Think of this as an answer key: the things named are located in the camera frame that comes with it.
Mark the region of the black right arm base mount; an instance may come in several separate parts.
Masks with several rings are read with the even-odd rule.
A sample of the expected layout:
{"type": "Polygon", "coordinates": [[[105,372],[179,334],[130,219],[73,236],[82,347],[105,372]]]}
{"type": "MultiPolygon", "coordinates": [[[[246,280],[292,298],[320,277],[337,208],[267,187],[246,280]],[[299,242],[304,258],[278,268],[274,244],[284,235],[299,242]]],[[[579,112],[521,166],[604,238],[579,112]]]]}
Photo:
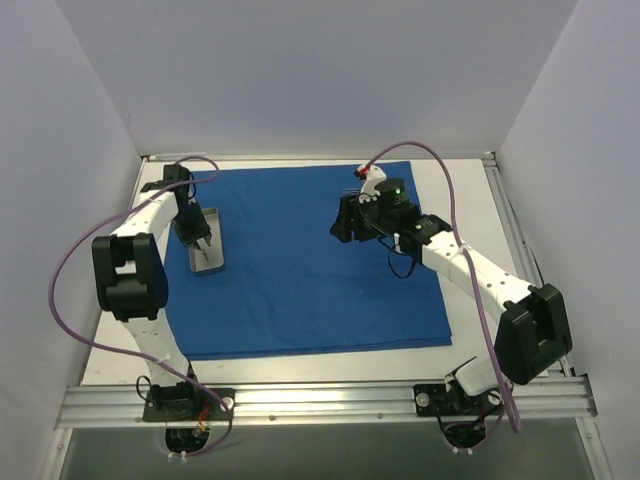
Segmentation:
{"type": "Polygon", "coordinates": [[[478,417],[494,414],[502,408],[502,398],[497,389],[469,395],[453,381],[415,384],[412,390],[419,417],[478,417]]]}

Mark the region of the blue surgical cloth wrap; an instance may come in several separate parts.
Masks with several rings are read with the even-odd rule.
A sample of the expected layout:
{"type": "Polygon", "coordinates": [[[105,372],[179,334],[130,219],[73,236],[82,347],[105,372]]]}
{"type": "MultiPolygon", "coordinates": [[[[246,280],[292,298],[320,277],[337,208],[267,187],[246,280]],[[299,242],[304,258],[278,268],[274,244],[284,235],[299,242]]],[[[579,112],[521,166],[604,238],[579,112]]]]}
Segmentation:
{"type": "Polygon", "coordinates": [[[329,232],[350,165],[198,173],[197,201],[219,211],[225,269],[196,275],[168,241],[166,314],[190,360],[424,348],[451,344],[435,272],[376,241],[329,232]]]}

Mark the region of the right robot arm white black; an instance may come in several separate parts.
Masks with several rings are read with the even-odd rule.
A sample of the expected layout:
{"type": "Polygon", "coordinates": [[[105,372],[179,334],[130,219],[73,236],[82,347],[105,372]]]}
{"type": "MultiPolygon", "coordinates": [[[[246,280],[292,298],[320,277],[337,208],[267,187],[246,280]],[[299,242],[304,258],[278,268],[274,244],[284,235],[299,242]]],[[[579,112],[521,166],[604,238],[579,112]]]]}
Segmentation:
{"type": "Polygon", "coordinates": [[[563,295],[511,275],[457,238],[452,225],[425,214],[400,178],[367,181],[345,191],[330,233],[343,243],[389,239],[390,249],[444,277],[481,302],[497,331],[487,354],[457,367],[444,388],[455,412],[475,406],[501,380],[526,385],[571,352],[573,339],[563,295]]]}

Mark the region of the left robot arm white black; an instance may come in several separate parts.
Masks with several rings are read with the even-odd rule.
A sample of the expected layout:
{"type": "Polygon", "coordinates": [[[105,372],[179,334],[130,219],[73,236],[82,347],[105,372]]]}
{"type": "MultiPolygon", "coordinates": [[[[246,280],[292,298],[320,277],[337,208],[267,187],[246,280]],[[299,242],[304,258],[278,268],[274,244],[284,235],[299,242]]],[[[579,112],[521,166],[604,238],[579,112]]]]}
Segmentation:
{"type": "Polygon", "coordinates": [[[166,165],[161,179],[143,186],[124,222],[91,243],[99,304],[124,325],[145,360],[147,400],[165,403],[179,419],[200,411],[202,395],[167,320],[169,283],[156,237],[172,226],[184,247],[205,252],[212,233],[195,192],[195,177],[182,161],[166,165]]]}

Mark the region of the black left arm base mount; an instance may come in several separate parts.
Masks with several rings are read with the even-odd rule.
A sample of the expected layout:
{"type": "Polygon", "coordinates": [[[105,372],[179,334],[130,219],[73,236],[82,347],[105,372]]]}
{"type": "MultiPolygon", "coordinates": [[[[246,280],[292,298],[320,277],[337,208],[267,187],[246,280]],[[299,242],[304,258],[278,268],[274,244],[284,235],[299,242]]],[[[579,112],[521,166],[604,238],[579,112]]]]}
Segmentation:
{"type": "Polygon", "coordinates": [[[189,383],[174,386],[152,385],[146,393],[144,422],[186,422],[228,419],[228,414],[210,394],[189,383]]]}

